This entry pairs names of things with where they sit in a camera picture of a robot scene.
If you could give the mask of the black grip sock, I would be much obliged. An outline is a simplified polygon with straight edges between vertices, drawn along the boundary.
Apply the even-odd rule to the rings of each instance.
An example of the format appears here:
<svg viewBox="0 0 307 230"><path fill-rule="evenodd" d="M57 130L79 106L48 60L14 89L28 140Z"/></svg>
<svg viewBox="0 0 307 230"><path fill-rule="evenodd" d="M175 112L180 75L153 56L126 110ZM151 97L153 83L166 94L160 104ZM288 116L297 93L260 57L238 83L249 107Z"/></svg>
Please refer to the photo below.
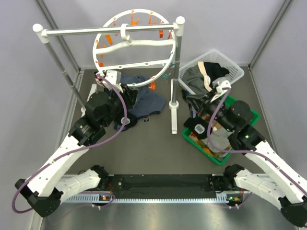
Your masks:
<svg viewBox="0 0 307 230"><path fill-rule="evenodd" d="M193 107L192 103L187 99L189 92L186 90L181 90L183 100L188 104L189 108L189 118L184 122L183 126L188 128L197 139L206 139L208 130L208 119L203 119L197 115L197 111Z"/></svg>
<svg viewBox="0 0 307 230"><path fill-rule="evenodd" d="M119 130L120 127L122 126L123 122L125 120L125 117L124 117L124 114L121 113L119 114L115 120L114 120L114 129L115 130ZM125 122L125 125L123 127L123 132L136 126L138 123L138 119L135 115L131 114L131 113L127 113L127 118L126 118L126 122Z"/></svg>

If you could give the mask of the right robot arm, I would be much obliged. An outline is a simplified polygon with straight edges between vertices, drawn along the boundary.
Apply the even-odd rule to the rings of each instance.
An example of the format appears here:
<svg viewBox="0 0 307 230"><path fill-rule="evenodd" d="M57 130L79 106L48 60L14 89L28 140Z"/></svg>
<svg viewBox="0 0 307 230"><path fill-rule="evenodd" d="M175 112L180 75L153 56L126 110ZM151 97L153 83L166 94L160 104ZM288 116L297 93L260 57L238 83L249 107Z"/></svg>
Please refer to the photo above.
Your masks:
<svg viewBox="0 0 307 230"><path fill-rule="evenodd" d="M200 113L210 115L231 134L228 137L233 150L257 164L271 179L268 182L240 166L232 166L224 177L228 189L244 188L270 202L293 225L307 225L307 180L291 168L251 124L254 117L249 105L235 101L230 106L224 99L200 99Z"/></svg>

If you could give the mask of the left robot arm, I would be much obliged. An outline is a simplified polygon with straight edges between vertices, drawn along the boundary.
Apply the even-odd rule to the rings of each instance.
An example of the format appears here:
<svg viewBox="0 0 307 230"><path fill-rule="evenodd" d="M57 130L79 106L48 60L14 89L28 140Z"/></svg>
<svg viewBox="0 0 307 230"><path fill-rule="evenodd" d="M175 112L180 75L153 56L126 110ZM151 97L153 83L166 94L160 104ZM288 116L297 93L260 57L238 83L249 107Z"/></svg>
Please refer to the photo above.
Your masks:
<svg viewBox="0 0 307 230"><path fill-rule="evenodd" d="M82 155L99 144L106 127L117 118L127 118L138 93L136 89L122 86L119 91L105 90L89 95L82 117L75 122L54 154L28 179L19 179L15 183L17 193L40 217L51 215L74 195L89 189L107 188L109 175L99 165L69 179L63 175Z"/></svg>

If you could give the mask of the white round clip hanger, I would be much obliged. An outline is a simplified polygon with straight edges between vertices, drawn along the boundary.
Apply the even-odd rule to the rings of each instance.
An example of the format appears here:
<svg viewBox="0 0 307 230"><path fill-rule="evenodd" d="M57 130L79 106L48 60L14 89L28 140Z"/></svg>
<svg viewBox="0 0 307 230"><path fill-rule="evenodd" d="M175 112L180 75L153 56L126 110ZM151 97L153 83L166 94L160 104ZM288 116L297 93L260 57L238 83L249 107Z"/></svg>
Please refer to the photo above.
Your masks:
<svg viewBox="0 0 307 230"><path fill-rule="evenodd" d="M115 15L112 18L114 21L110 24L110 26L120 27L123 23L132 25L149 25L161 23L161 20L157 17L149 16L146 13L140 13L139 10L140 9L127 10ZM169 30L130 32L129 34L133 40L167 40L171 38ZM94 45L97 44L99 48L106 48L121 42L122 39L119 34L110 34L102 35L99 40L95 38ZM118 49L108 54L97 55L96 59L93 58L93 60L95 65L99 64L101 67L140 63L145 61L157 61L168 59L171 49L172 46L130 46ZM158 72L163 68L162 65L151 65L149 67L158 67Z"/></svg>

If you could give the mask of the santa sock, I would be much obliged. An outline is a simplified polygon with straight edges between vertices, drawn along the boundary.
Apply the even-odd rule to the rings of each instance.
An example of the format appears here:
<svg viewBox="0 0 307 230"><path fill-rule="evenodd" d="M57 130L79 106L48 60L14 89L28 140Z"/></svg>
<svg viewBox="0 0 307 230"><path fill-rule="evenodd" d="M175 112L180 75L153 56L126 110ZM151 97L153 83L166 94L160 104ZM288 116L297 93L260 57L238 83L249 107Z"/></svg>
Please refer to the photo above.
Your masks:
<svg viewBox="0 0 307 230"><path fill-rule="evenodd" d="M97 84L100 84L102 79L97 74L95 74L95 81L97 82Z"/></svg>
<svg viewBox="0 0 307 230"><path fill-rule="evenodd" d="M104 89L104 92L109 92L109 85L105 82L105 81L101 81L101 86L103 87Z"/></svg>

